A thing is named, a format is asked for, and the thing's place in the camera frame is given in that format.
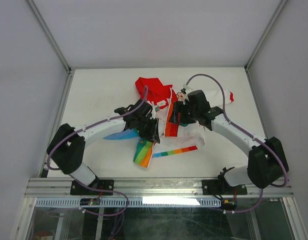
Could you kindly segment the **white red rainbow kids jacket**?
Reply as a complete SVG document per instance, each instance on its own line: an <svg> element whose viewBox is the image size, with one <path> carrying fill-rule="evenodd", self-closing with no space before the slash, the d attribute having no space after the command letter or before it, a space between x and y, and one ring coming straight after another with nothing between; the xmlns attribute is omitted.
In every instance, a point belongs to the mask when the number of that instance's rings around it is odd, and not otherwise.
<svg viewBox="0 0 308 240"><path fill-rule="evenodd" d="M147 168L152 158L160 158L197 150L205 145L205 127L198 122L192 124L171 123L174 103L184 101L193 89L186 93L175 92L173 85L164 85L158 78L139 77L135 82L140 97L144 96L144 86L148 87L147 100L159 107L156 113L160 143L138 139L133 162Z"/></svg>

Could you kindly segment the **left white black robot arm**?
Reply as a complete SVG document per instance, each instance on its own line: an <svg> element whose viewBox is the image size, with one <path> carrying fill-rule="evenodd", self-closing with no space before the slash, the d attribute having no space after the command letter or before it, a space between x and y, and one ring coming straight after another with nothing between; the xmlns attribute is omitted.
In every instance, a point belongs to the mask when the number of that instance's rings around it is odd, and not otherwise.
<svg viewBox="0 0 308 240"><path fill-rule="evenodd" d="M61 125L47 148L47 161L54 161L58 170L71 176L87 194L98 191L99 178L84 164L85 149L100 139L127 130L136 130L138 135L151 143L160 143L157 107L139 99L135 104L119 107L107 118L80 127Z"/></svg>

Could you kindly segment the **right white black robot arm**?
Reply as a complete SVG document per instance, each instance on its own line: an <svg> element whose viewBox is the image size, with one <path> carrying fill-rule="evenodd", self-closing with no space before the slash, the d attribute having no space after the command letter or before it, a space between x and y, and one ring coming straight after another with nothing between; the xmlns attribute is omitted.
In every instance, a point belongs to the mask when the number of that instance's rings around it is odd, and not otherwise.
<svg viewBox="0 0 308 240"><path fill-rule="evenodd" d="M253 184L260 189L274 186L280 177L286 186L289 166L281 141L276 137L258 137L232 122L223 107L211 106L202 90L186 93L181 90L169 121L173 124L199 123L220 134L247 156L247 165L224 168L218 175L217 187L224 194L238 185Z"/></svg>

